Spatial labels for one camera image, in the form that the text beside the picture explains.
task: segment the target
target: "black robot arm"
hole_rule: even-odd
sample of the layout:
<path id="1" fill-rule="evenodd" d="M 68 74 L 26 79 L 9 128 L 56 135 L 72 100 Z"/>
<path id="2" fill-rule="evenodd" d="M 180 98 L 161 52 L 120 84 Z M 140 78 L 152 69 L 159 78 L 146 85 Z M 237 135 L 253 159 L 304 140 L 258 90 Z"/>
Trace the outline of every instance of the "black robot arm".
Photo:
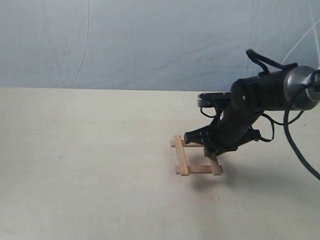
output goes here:
<path id="1" fill-rule="evenodd" d="M 198 95 L 201 113 L 205 114 L 203 108 L 215 108 L 216 115 L 205 114 L 213 118 L 211 123 L 186 132 L 184 141 L 186 144 L 202 144 L 206 156 L 236 151 L 239 146 L 251 141 L 270 142 L 274 135 L 272 139 L 263 138 L 259 130 L 253 129 L 253 123 L 260 116 L 266 117 L 271 121 L 273 133 L 275 124 L 284 124 L 274 121 L 264 111 L 300 111 L 298 117 L 287 122 L 290 124 L 303 111 L 314 108 L 320 100 L 320 70 L 298 66 L 297 63 L 282 65 L 252 49 L 247 50 L 246 54 L 262 68 L 258 76 L 238 79 L 232 84 L 230 92 Z M 265 64 L 279 70 L 270 72 Z"/>

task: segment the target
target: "gray fabric backdrop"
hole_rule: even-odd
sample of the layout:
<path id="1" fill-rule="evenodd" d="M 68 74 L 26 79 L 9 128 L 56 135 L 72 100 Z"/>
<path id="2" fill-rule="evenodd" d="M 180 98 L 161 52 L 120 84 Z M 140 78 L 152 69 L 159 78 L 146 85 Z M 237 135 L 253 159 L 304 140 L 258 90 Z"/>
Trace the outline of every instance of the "gray fabric backdrop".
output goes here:
<path id="1" fill-rule="evenodd" d="M 226 91 L 253 48 L 319 65 L 318 0 L 1 0 L 0 86 Z"/>

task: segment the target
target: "wooden frame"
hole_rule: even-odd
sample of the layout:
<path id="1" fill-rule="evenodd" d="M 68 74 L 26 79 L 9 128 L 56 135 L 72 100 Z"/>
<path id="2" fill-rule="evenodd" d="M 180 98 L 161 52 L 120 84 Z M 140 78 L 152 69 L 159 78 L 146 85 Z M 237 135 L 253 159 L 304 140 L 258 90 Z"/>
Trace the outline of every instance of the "wooden frame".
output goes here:
<path id="1" fill-rule="evenodd" d="M 175 135 L 170 141 L 171 147 L 175 148 L 178 157 L 179 166 L 175 166 L 175 173 L 181 176 L 189 174 L 213 174 L 219 176 L 223 173 L 223 168 L 219 165 L 217 157 L 210 157 L 210 165 L 188 165 L 184 148 L 203 148 L 204 146 L 197 143 L 185 144 L 180 135 Z"/>

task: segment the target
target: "white table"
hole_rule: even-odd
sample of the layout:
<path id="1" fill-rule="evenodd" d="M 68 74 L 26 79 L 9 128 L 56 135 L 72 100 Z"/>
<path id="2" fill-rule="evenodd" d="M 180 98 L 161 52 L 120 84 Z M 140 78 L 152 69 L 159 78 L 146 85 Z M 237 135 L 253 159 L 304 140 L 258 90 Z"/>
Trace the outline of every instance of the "white table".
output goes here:
<path id="1" fill-rule="evenodd" d="M 197 94 L 0 88 L 0 239 L 319 239 L 320 182 L 281 127 L 221 156 L 222 176 L 175 174 L 173 135 L 210 122 Z M 320 171 L 319 119 L 290 129 Z M 271 136 L 267 120 L 254 127 Z"/>

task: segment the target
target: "white wall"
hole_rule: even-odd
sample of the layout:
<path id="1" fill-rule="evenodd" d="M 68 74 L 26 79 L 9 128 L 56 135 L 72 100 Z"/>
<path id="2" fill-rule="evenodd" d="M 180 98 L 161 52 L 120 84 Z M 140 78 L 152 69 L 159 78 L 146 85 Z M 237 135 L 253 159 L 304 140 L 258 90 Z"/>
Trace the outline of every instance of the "white wall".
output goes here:
<path id="1" fill-rule="evenodd" d="M 259 71 L 248 48 L 285 58 L 308 6 L 319 20 L 318 0 L 1 0 L 0 86 L 226 91 Z M 285 62 L 318 66 L 312 30 Z"/>

